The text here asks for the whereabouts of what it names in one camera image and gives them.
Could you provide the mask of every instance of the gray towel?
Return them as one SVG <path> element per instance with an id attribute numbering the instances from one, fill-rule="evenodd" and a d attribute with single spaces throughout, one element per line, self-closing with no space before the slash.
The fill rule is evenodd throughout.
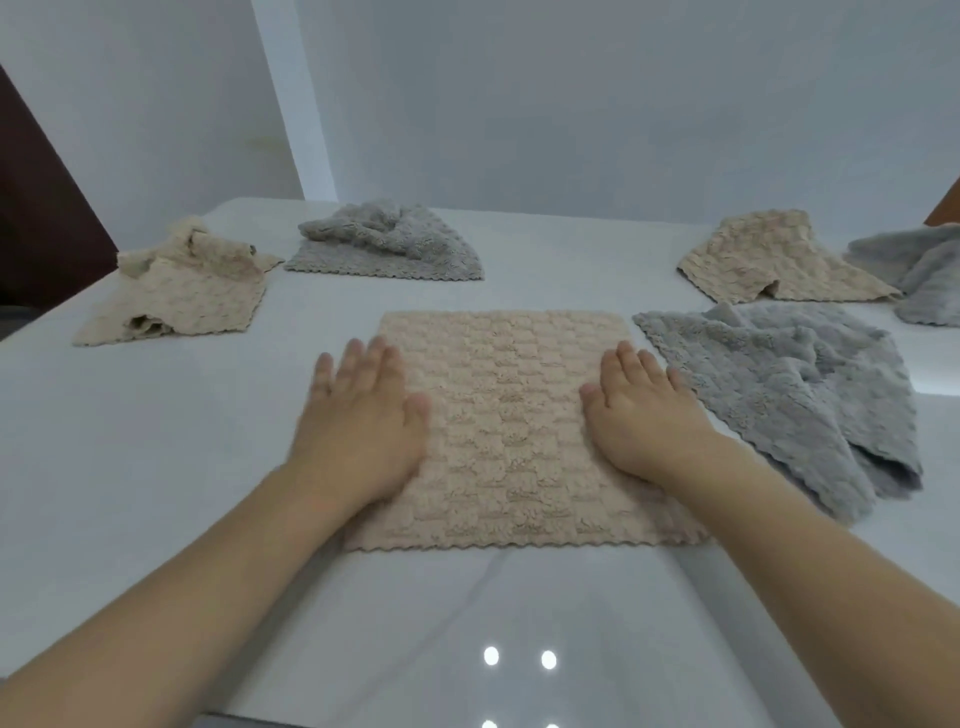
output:
<path id="1" fill-rule="evenodd" d="M 960 225 L 854 240 L 844 259 L 906 294 L 894 309 L 905 322 L 960 327 Z"/>
<path id="2" fill-rule="evenodd" d="M 634 321 L 697 396 L 841 522 L 921 487 L 913 389 L 886 331 L 828 303 Z"/>
<path id="3" fill-rule="evenodd" d="M 284 268 L 396 279 L 482 280 L 480 258 L 457 231 L 421 205 L 390 200 L 346 205 L 300 225 L 303 241 Z"/>

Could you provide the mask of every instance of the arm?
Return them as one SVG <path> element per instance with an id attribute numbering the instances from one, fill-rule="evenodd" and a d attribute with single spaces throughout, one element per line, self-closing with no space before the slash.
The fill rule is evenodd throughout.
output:
<path id="1" fill-rule="evenodd" d="M 715 432 L 649 352 L 607 352 L 581 394 L 597 446 L 710 530 L 845 726 L 960 722 L 960 609 Z"/>
<path id="2" fill-rule="evenodd" d="M 5 728 L 166 728 L 205 690 L 311 554 L 425 453 L 429 402 L 396 349 L 321 356 L 288 461 L 197 541 L 0 688 Z"/>

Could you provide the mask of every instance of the left hand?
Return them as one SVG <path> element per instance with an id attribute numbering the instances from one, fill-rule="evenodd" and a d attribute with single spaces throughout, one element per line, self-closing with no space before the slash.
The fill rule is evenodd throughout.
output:
<path id="1" fill-rule="evenodd" d="M 310 395 L 281 468 L 320 499 L 352 513 L 391 496 L 426 455 L 430 399 L 407 394 L 396 347 L 351 339 L 340 368 L 321 354 Z"/>

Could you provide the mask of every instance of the textured towel pattern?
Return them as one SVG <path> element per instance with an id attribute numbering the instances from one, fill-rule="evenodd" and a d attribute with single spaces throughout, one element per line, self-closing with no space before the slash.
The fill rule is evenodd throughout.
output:
<path id="1" fill-rule="evenodd" d="M 844 258 L 906 294 L 894 309 L 905 322 L 960 327 L 960 225 L 854 240 Z"/>
<path id="2" fill-rule="evenodd" d="M 308 238 L 284 267 L 395 279 L 481 280 L 480 258 L 460 234 L 424 206 L 389 200 L 346 205 L 300 225 Z"/>
<path id="3" fill-rule="evenodd" d="M 920 488 L 913 389 L 888 332 L 821 303 L 634 321 L 710 411 L 839 521 Z"/>
<path id="4" fill-rule="evenodd" d="M 168 333 L 242 331 L 282 258 L 211 235 L 199 217 L 181 220 L 150 250 L 117 255 L 119 285 L 74 337 L 75 346 Z"/>
<path id="5" fill-rule="evenodd" d="M 663 492 L 617 472 L 586 435 L 578 387 L 628 337 L 613 314 L 389 313 L 411 389 L 434 401 L 430 454 L 347 549 L 658 544 L 706 532 Z"/>
<path id="6" fill-rule="evenodd" d="M 798 209 L 725 218 L 678 267 L 719 303 L 747 303 L 761 293 L 783 301 L 874 301 L 899 293 L 824 250 Z"/>

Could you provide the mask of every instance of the hand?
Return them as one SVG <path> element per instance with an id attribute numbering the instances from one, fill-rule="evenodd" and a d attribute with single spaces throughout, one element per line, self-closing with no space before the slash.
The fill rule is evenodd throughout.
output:
<path id="1" fill-rule="evenodd" d="M 691 460 L 703 461 L 711 444 L 736 445 L 718 433 L 676 369 L 666 373 L 648 351 L 629 341 L 604 352 L 600 386 L 580 388 L 590 437 L 620 470 L 662 488 Z"/>
<path id="2" fill-rule="evenodd" d="M 403 359 L 377 336 L 347 344 L 340 369 L 321 354 L 281 468 L 351 512 L 398 491 L 426 454 L 430 399 L 408 395 Z"/>

